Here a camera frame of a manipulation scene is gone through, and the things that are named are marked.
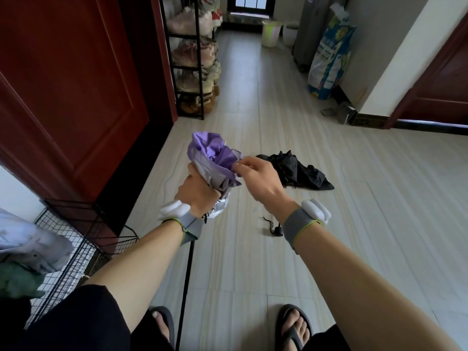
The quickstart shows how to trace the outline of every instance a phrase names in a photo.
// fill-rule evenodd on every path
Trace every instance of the white trash can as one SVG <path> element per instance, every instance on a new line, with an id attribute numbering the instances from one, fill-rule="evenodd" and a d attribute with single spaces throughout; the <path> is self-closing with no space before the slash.
<path id="1" fill-rule="evenodd" d="M 297 23 L 289 23 L 283 27 L 283 42 L 287 47 L 292 47 L 297 37 L 297 30 L 299 25 Z"/>
<path id="2" fill-rule="evenodd" d="M 263 21 L 262 46 L 275 47 L 278 42 L 282 23 L 278 21 Z"/>

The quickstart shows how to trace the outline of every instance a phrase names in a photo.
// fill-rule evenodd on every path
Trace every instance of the black sleeve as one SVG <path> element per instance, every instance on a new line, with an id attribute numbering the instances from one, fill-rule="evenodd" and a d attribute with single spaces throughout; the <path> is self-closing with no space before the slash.
<path id="1" fill-rule="evenodd" d="M 130 331 L 106 287 L 88 284 L 34 323 L 5 350 L 129 350 Z"/>

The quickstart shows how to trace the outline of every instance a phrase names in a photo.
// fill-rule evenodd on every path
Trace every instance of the blue plastic bag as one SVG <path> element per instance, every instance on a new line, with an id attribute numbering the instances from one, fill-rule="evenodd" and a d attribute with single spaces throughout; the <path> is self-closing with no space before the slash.
<path id="1" fill-rule="evenodd" d="M 310 92 L 320 100 L 330 97 L 348 65 L 350 40 L 356 29 L 348 23 L 349 14 L 339 4 L 331 5 L 335 13 L 320 41 L 307 79 Z"/>

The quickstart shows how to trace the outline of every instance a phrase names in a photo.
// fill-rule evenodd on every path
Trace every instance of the wire cage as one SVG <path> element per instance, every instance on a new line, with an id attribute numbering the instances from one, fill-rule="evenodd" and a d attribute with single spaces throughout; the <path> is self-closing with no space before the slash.
<path id="1" fill-rule="evenodd" d="M 135 231 L 124 224 L 121 224 L 121 232 L 113 232 L 105 214 L 95 205 L 59 200 L 44 200 L 44 203 L 46 208 L 35 224 L 67 237 L 74 249 L 61 271 L 45 276 L 39 290 L 46 294 L 31 300 L 31 315 L 26 327 L 82 285 L 114 255 L 138 240 Z"/>

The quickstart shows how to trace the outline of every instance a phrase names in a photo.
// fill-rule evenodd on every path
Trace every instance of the wrist strap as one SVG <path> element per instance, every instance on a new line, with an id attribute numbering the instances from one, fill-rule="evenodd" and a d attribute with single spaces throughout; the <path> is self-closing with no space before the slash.
<path id="1" fill-rule="evenodd" d="M 284 237 L 286 238 L 286 241 L 289 242 L 289 245 L 291 248 L 294 250 L 294 241 L 296 238 L 301 234 L 301 232 L 307 228 L 309 225 L 317 222 L 318 224 L 320 223 L 319 220 L 313 219 L 310 217 L 306 211 L 304 211 L 302 208 L 296 209 L 294 212 L 292 212 L 289 217 L 286 219 L 286 221 L 283 224 L 283 232 L 284 232 Z"/>
<path id="2" fill-rule="evenodd" d="M 184 232 L 184 236 L 182 237 L 182 242 L 180 244 L 181 246 L 187 242 L 197 240 L 200 237 L 203 227 L 203 220 L 194 217 L 190 214 L 190 212 L 185 213 L 182 217 L 171 217 L 164 219 L 162 222 L 164 223 L 168 220 L 175 220 L 181 225 L 182 231 Z"/>

